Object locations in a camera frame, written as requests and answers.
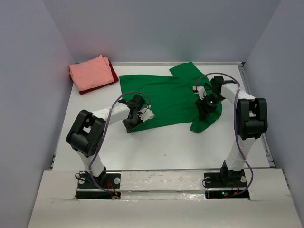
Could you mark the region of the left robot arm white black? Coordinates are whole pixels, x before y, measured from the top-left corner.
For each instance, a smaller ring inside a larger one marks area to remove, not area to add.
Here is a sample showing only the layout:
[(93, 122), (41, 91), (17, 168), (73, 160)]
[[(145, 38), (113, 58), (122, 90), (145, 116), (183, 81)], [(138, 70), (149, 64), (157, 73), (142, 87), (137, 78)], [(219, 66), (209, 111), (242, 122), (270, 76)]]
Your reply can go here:
[(147, 120), (154, 118), (151, 111), (151, 99), (144, 99), (142, 92), (127, 92), (119, 96), (105, 109), (78, 113), (66, 137), (66, 142), (80, 156), (85, 174), (92, 186), (106, 191), (102, 186), (106, 179), (106, 167), (101, 162), (99, 152), (110, 125), (122, 122), (128, 133)]

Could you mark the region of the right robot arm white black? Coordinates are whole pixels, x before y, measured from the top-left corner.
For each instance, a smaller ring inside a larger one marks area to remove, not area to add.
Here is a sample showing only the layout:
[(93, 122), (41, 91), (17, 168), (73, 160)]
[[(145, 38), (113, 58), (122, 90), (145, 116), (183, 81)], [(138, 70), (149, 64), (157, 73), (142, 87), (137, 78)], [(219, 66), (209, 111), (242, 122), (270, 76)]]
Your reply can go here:
[(202, 78), (193, 86), (193, 92), (199, 95), (195, 102), (199, 119), (206, 120), (222, 101), (230, 101), (235, 141), (220, 171), (205, 173), (202, 184), (206, 189), (233, 188), (234, 184), (247, 189), (251, 182), (246, 181), (244, 168), (250, 166), (247, 157), (252, 146), (268, 129), (267, 102), (243, 91), (232, 76), (228, 79), (224, 79), (225, 74), (222, 73), (212, 73), (212, 76), (208, 87), (198, 85)]

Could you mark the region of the green t shirt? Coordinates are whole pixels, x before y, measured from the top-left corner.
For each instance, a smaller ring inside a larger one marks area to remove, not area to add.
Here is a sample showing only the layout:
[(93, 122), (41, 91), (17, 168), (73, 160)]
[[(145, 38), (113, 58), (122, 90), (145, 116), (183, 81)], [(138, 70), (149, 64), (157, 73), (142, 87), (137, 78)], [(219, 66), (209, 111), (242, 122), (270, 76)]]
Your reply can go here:
[(214, 112), (206, 119), (199, 119), (199, 112), (195, 102), (199, 96), (193, 93), (193, 86), (197, 84), (211, 91), (210, 80), (204, 77), (192, 62), (179, 64), (170, 69), (171, 76), (158, 75), (121, 75), (120, 86), (124, 99), (133, 97), (131, 91), (145, 93), (146, 102), (151, 103), (151, 110), (155, 114), (153, 119), (137, 127), (135, 131), (144, 131), (180, 123), (192, 123), (190, 130), (200, 133), (215, 123), (222, 114), (222, 105), (218, 104)]

